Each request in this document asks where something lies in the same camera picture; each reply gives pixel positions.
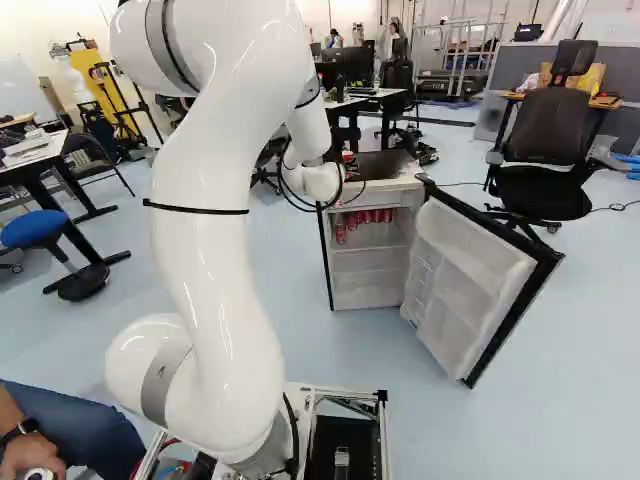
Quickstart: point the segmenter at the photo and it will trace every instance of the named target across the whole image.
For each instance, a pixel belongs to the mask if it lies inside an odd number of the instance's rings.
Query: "yellow board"
[[[118,91],[116,90],[113,80],[111,80],[111,77],[106,76],[103,79],[104,82],[101,82],[101,84],[98,85],[98,83],[96,83],[96,81],[89,75],[89,70],[93,68],[95,64],[103,62],[104,60],[100,56],[100,52],[95,48],[71,52],[71,66],[82,73],[87,88],[91,91],[91,93],[93,93],[95,99],[100,103],[102,112],[104,113],[104,116],[107,118],[107,120],[112,124],[117,124],[118,119],[114,115],[114,109],[111,105],[111,102],[113,102],[119,112],[126,110],[127,107],[125,107],[124,103],[122,103],[122,99],[120,98],[120,95],[118,95]],[[129,115],[125,116],[124,120],[126,125],[136,135],[140,134],[136,126],[131,121]]]

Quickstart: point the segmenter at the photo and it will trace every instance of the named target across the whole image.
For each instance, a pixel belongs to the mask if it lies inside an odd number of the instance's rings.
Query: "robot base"
[[[286,394],[297,418],[300,468],[296,480],[392,480],[388,444],[387,392],[354,392],[288,383]],[[142,460],[134,480],[157,480],[158,456],[169,438],[158,433]],[[198,453],[186,474],[163,480],[239,480],[243,477],[215,459]],[[287,473],[273,479],[289,479]]]

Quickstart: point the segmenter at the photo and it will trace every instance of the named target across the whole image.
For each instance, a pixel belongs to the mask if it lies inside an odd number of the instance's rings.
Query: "person's hand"
[[[58,480],[65,480],[67,466],[58,458],[58,448],[43,435],[34,432],[11,440],[0,464],[2,480],[15,480],[18,471],[47,468]]]

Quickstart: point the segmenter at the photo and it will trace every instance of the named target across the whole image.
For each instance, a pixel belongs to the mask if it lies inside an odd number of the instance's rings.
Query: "wristwatch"
[[[34,418],[27,418],[24,422],[18,423],[16,427],[7,433],[4,437],[0,438],[0,449],[6,447],[6,445],[21,435],[37,432],[40,428],[40,424]]]

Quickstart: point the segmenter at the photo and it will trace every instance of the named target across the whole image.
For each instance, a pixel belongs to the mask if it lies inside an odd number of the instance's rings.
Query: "whiteboard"
[[[57,120],[24,59],[18,54],[0,57],[0,116],[18,117],[31,112],[36,114],[36,123]]]

